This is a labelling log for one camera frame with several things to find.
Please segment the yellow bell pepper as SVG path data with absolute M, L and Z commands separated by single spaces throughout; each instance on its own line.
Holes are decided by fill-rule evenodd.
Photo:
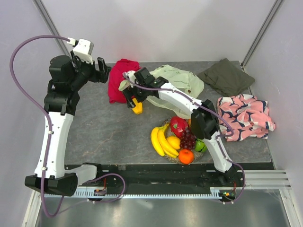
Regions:
M 136 98 L 132 99 L 134 103 L 134 107 L 132 108 L 132 111 L 136 114 L 142 114 L 143 113 L 143 104 L 141 102 L 138 102 Z

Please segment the yellow banana bunch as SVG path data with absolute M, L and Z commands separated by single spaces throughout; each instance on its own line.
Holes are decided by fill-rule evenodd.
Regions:
M 178 152 L 173 148 L 165 137 L 165 131 L 169 124 L 165 124 L 161 127 L 155 127 L 151 131 L 151 143 L 160 156 L 169 156 L 171 158 L 177 158 Z

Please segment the red dragon fruit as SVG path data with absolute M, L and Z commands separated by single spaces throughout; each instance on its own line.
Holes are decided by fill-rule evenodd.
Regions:
M 170 130 L 178 138 L 182 137 L 182 134 L 187 129 L 187 127 L 187 121 L 178 116 L 172 117 L 170 120 Z

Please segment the pale green plastic bag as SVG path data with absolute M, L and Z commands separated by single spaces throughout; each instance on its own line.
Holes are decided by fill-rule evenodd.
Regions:
M 162 65 L 155 70 L 150 71 L 150 74 L 155 78 L 161 76 L 167 79 L 174 87 L 193 98 L 197 98 L 204 89 L 204 82 L 194 73 L 186 70 L 180 70 L 168 64 Z M 190 118 L 189 114 L 186 114 L 184 111 L 168 101 L 160 100 L 154 96 L 150 96 L 146 100 L 156 107 L 172 110 L 180 118 Z

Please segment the yellow lemon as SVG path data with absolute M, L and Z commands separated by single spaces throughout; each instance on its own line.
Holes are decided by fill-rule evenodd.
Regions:
M 166 138 L 168 143 L 176 150 L 180 149 L 181 140 L 178 137 L 170 136 Z

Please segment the red grape bunch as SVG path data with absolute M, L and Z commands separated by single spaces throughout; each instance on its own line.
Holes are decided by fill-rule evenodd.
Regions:
M 196 145 L 196 138 L 191 132 L 191 130 L 190 129 L 184 130 L 180 139 L 180 148 L 194 150 L 195 145 Z

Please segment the orange tangerine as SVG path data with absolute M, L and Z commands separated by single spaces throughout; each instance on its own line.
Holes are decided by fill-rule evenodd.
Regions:
M 182 164 L 188 165 L 194 161 L 194 153 L 188 149 L 181 149 L 179 151 L 178 159 Z

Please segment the olive green cloth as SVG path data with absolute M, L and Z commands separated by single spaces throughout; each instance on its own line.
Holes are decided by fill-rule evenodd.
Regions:
M 198 77 L 222 96 L 237 96 L 255 82 L 227 58 L 200 72 Z

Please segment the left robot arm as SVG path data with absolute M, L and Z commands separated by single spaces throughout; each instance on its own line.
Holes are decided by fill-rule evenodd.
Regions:
M 80 100 L 79 90 L 87 83 L 106 83 L 111 67 L 101 57 L 86 63 L 80 57 L 66 55 L 50 61 L 51 80 L 44 98 L 45 134 L 40 158 L 33 175 L 25 177 L 25 186 L 37 192 L 72 196 L 77 187 L 89 181 L 99 186 L 104 181 L 100 165 L 84 163 L 65 169 L 64 158 L 71 123 Z

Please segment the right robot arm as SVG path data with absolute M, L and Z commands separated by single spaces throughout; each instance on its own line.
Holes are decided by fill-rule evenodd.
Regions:
M 147 97 L 154 96 L 182 110 L 190 116 L 193 135 L 205 143 L 211 154 L 218 183 L 228 186 L 233 182 L 237 168 L 223 145 L 218 122 L 221 117 L 215 112 L 210 100 L 202 101 L 187 95 L 167 79 L 155 78 L 145 67 L 138 71 L 124 72 L 123 77 L 128 82 L 122 86 L 128 107 L 135 107 L 133 98 L 142 102 Z

